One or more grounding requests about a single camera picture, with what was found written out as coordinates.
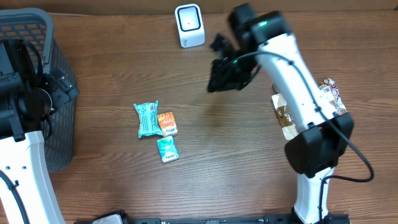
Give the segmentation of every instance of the white device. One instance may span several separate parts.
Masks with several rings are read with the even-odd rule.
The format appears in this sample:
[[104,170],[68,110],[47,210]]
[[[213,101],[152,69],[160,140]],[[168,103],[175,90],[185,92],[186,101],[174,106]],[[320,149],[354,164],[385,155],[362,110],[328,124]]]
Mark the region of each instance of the white device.
[[181,47],[196,47],[205,43],[205,28],[197,4],[186,4],[175,9]]

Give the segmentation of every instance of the orange snack package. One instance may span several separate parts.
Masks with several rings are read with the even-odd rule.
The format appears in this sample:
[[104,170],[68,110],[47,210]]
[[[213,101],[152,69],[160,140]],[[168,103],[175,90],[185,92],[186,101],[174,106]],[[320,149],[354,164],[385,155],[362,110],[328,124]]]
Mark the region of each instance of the orange snack package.
[[178,134],[173,112],[159,114],[157,115],[157,119],[163,131],[163,137],[176,136]]

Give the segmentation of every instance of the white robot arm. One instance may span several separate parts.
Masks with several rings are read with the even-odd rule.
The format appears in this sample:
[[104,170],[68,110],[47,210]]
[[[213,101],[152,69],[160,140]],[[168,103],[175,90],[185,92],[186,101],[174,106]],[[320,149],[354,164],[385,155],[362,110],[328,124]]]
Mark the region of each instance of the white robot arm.
[[[222,44],[224,58],[213,61],[208,91],[241,90],[258,72],[257,69],[251,74],[256,65],[267,71],[286,99],[299,133],[285,145],[288,161],[298,173],[297,200],[290,221],[333,223],[334,216],[326,208],[328,181],[336,178],[369,182],[374,177],[370,163],[349,140],[354,126],[351,116],[348,113],[339,116],[323,97],[280,12],[256,17],[249,5],[243,4],[234,8],[228,20],[241,49],[235,51],[231,44]],[[216,38],[211,45],[213,50],[221,48],[221,41]],[[371,173],[368,179],[332,175],[347,145],[368,166]]]
[[[50,181],[44,158],[44,138],[41,131],[25,134],[25,140],[15,142],[13,137],[0,140],[0,172],[6,174],[21,197],[23,207],[17,204],[12,191],[0,182],[0,198],[11,224],[43,223],[64,224]],[[21,209],[25,210],[26,221]]]

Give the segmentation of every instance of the green led light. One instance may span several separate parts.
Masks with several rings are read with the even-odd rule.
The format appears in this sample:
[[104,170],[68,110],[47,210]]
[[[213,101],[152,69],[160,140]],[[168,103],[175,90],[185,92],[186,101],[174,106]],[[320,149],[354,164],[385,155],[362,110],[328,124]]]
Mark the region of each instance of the green led light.
[[267,23],[268,23],[268,21],[262,21],[262,22],[259,22],[259,23],[258,23],[258,26],[259,26],[259,27],[262,27],[262,26],[267,25]]

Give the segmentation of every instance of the small teal packet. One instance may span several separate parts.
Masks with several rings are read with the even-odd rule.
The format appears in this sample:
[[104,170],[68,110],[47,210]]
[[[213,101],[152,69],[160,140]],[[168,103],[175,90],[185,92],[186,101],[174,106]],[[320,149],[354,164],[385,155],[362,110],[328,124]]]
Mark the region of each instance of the small teal packet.
[[163,163],[177,160],[180,157],[177,147],[175,147],[173,136],[157,140],[157,147],[159,148]]
[[158,105],[159,101],[156,101],[155,103],[143,103],[140,105],[134,104],[139,115],[138,138],[154,134],[163,135],[157,120]]

